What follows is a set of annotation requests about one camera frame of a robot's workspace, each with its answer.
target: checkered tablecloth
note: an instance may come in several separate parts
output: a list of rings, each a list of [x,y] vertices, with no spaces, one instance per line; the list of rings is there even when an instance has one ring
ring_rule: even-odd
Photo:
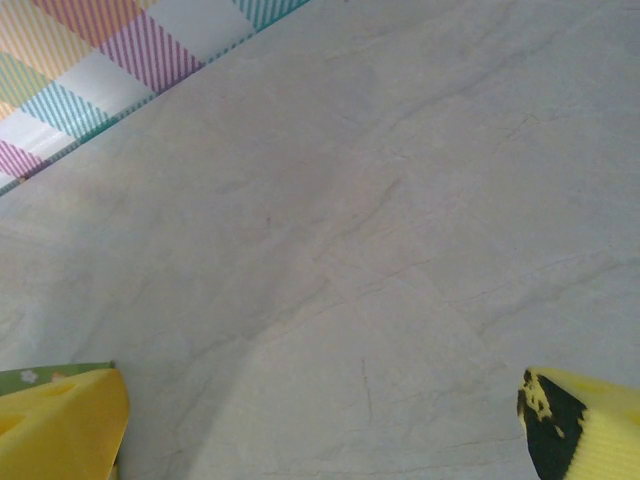
[[[0,0],[0,195],[309,0]]]

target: marble countertop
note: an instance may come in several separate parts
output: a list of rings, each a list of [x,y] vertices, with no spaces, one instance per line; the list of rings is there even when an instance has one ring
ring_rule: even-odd
[[[0,365],[115,359],[124,480],[534,479],[640,385],[640,12],[314,0],[0,199]]]

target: white marble surface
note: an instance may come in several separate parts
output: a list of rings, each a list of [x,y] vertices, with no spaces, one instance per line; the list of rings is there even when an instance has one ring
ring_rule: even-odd
[[[0,366],[115,359],[125,480],[534,479],[640,385],[633,1],[314,0],[0,198]]]

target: gray marble vein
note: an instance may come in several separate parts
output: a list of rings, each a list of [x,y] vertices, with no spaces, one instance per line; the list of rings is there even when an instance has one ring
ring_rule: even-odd
[[[314,0],[0,199],[0,366],[115,359],[124,480],[534,479],[640,385],[640,12]]]

